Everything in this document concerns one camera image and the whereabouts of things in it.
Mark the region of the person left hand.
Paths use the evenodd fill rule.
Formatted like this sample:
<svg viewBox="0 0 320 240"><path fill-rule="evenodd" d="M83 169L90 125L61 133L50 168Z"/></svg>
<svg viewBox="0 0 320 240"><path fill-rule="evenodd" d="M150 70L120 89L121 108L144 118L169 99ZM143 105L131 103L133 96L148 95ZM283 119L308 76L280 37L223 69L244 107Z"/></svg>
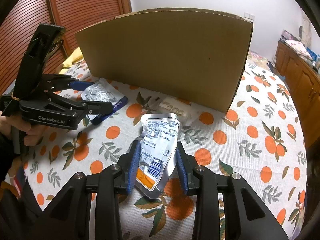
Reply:
<svg viewBox="0 0 320 240"><path fill-rule="evenodd" d="M1 115L1 133L10 139L13 128L26 133L26 136L24 137L25 146L35 146L48 127L43 125L31 125L29 122L23 120L20 114L11 116Z"/></svg>

